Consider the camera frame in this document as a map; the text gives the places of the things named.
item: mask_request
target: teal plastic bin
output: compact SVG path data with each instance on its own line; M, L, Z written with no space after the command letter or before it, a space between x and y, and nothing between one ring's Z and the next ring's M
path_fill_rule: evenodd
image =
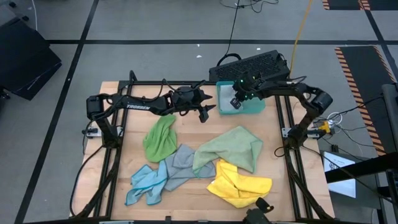
M242 102L241 110L233 110L233 111L223 111L221 109L220 104L220 90L222 85L233 85L234 81L220 81L216 83L217 89L217 102L218 102L218 111L222 115L232 115L232 114L257 114L263 111L266 107L266 102L264 100L260 100L259 98L253 98L251 100L245 100Z

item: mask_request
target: wooden table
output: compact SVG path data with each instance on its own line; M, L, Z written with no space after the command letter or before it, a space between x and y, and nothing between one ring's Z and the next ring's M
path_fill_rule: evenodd
M100 92L116 93L117 86L118 82L103 82ZM160 86L158 85L134 85L132 95L152 98L158 94L159 88ZM203 86L201 89L207 95L213 96L212 99L206 100L202 104L216 104L215 86ZM163 93L168 91L167 87L163 89ZM305 114L305 110L300 103L296 104L297 100L295 98L290 100L292 106L294 105L294 120L296 122L300 121ZM275 98L266 99L266 108L260 114L220 116L218 109L214 108L209 111L209 119L204 124L201 124L198 115L197 111L191 111L184 117L177 115L177 120L172 128L177 132L178 145L184 143L192 149L197 149L201 144L230 129L239 125L244 126L262 139L264 145L257 161L257 172L250 174L240 169L239 173L271 178L273 185L271 192L265 199L275 206L275 209L267 214L267 218L269 220L294 221L285 160L283 157L278 158L274 155L274 150L282 145ZM288 126L285 109L284 118L285 124ZM142 145L145 135L158 119L158 116L148 111L129 110L128 112L118 181L114 195L112 220L165 220L166 216L171 216L172 220L241 221L246 216L246 210L255 207L255 205L237 209L218 196L211 194L207 191L206 186L212 179L190 179L172 192L165 190L162 192L162 201L157 205L148 206L145 196L134 205L124 205L126 194L132 188L130 177L144 164L148 164L153 169L158 168L158 164L147 161ZM100 145L100 138L90 139L86 147L84 160ZM309 139L304 145L318 151L318 144L315 140ZM320 156L305 149L302 149L301 153L309 191L325 211L334 216ZM105 150L103 149L87 163L81 172L73 200L75 212L82 210L98 188L104 154ZM104 215L108 191L104 193L103 197L101 215ZM302 217L305 217L302 194L299 190L298 199L300 212Z

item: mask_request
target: floor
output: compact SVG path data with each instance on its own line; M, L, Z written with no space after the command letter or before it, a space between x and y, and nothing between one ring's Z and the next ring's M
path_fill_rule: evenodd
M15 2L17 13L28 15L31 18L28 25L35 28L31 2ZM0 217L3 223L16 220L36 160L46 149L47 157L30 205L24 219L23 216L19 218L37 222L68 217L73 180L83 157L81 130L88 122L85 100L97 94L101 82L126 80L130 70L135 71L139 80L207 79L208 69L226 52L234 19L234 9L223 7L217 0L34 2L37 29L53 43L51 49L62 59L63 65L32 101L12 96L0 110L0 178L3 180L0 182ZM233 6L235 1L223 2ZM259 14L249 7L240 9L233 39L243 40L243 44L233 44L230 52L248 57L276 49L290 61L292 40L307 4L306 0L280 0L277 5L265 4ZM84 33L90 10L94 17L87 24L88 33ZM384 40L398 40L394 22L398 11L371 13ZM326 115L356 106L334 48L344 46L346 40L378 40L365 12L327 11L321 0L314 0L301 39L342 40L341 45L328 41L298 45L292 76L308 76L307 84L320 87L333 97L334 102ZM85 40L151 41L108 44L91 41L83 45ZM248 40L261 40L257 42L262 44L250 44L253 42ZM398 58L397 45L388 45L388 49ZM359 112L353 111L344 116L342 125L356 128L364 123ZM364 129L353 131L351 135L363 144L371 144ZM376 156L373 148L363 146L360 150L342 133L330 141L358 156ZM330 148L322 140L319 145L323 150ZM371 222L373 211L370 208L349 207L338 198L332 201L338 218ZM377 223L376 214L373 223Z

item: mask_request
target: yellow microfiber towel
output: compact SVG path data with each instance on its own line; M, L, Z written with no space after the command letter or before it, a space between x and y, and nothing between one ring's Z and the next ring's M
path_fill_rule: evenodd
M271 190L272 180L238 174L238 168L223 159L217 162L216 179L207 190L221 197L236 208L246 207Z

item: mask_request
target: light green towel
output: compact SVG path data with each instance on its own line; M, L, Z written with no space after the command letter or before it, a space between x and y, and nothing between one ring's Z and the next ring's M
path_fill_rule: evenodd
M193 173L199 177L200 169L219 157L253 173L261 149L262 141L238 126L199 147L193 158Z
M170 126L175 115L162 116L144 139L145 155L150 162L159 162L177 149L177 135Z

